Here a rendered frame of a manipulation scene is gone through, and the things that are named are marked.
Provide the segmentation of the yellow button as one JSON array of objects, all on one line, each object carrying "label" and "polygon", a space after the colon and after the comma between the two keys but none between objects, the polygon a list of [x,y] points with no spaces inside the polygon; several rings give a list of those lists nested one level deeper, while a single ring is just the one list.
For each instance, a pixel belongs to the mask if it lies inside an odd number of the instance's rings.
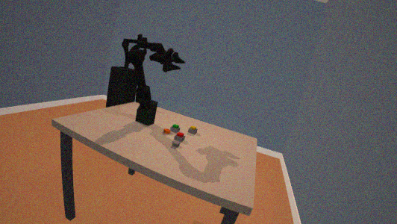
[{"label": "yellow button", "polygon": [[197,128],[195,127],[195,126],[191,126],[189,129],[188,129],[188,132],[189,133],[191,133],[191,134],[195,134],[196,132],[197,132]]}]

